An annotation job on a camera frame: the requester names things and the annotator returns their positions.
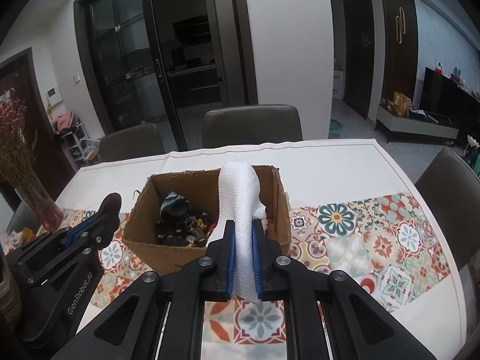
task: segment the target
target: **white tablecloth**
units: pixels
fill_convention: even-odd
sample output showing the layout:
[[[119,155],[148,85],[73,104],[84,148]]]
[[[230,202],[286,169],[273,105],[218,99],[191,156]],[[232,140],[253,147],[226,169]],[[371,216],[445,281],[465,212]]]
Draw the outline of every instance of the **white tablecloth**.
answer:
[[[432,225],[450,266],[451,274],[434,288],[393,315],[438,360],[452,359],[466,339],[465,300],[453,256],[421,195],[393,159],[374,139],[336,139],[281,144],[228,146],[102,163],[82,168],[57,200],[62,208],[97,210],[110,192],[122,196],[121,212],[133,209],[148,176],[159,173],[220,168],[225,161],[246,161],[252,165],[279,168],[291,207],[350,202],[409,191],[420,203]],[[100,309],[89,305],[80,329]],[[202,356],[217,357],[223,344],[204,344]],[[231,359],[245,358],[253,350],[243,345]],[[285,352],[266,352],[266,358]]]

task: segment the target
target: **metal screw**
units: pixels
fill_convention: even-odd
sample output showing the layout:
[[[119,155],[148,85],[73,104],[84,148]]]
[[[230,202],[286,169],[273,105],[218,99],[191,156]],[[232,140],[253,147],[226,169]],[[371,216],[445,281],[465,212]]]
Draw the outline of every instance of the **metal screw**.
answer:
[[[345,281],[347,279],[347,274],[340,270],[333,271],[332,276],[337,281]]]
[[[213,258],[208,256],[203,256],[198,259],[198,264],[201,266],[209,266],[213,263]]]
[[[287,266],[290,264],[290,258],[287,256],[278,256],[275,261],[279,266]]]
[[[156,280],[157,276],[157,272],[148,271],[142,275],[142,280],[146,283],[151,283]]]

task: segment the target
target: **pink cloth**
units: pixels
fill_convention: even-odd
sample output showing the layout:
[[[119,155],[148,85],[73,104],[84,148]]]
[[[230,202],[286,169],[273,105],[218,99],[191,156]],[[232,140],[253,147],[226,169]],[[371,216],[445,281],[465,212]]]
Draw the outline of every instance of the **pink cloth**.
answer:
[[[57,116],[57,130],[62,131],[66,128],[70,128],[72,122],[74,121],[74,112],[66,112]]]

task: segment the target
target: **dining table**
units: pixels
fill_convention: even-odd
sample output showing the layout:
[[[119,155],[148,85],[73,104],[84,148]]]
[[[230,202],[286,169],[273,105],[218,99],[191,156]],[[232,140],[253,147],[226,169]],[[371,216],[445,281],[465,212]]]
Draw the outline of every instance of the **dining table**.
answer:
[[[218,169],[227,161],[279,169],[290,210],[290,257],[319,272],[346,271],[438,360],[453,359],[467,334],[457,266],[422,196],[375,139],[173,151],[81,168],[57,199],[64,225],[92,215],[111,192],[121,195],[122,206],[113,241],[99,251],[105,273],[78,330],[150,270],[122,243],[148,177]],[[236,296],[207,302],[202,357],[286,359],[283,303],[255,305]]]

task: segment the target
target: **gold door handle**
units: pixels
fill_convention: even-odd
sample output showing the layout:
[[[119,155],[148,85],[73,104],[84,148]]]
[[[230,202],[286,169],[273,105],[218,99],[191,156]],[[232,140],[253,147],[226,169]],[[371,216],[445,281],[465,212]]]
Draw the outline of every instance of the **gold door handle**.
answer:
[[[395,38],[397,38],[397,43],[402,44],[402,23],[400,16],[395,17]]]
[[[405,28],[405,11],[403,10],[403,7],[400,7],[400,29],[402,34],[406,32]]]

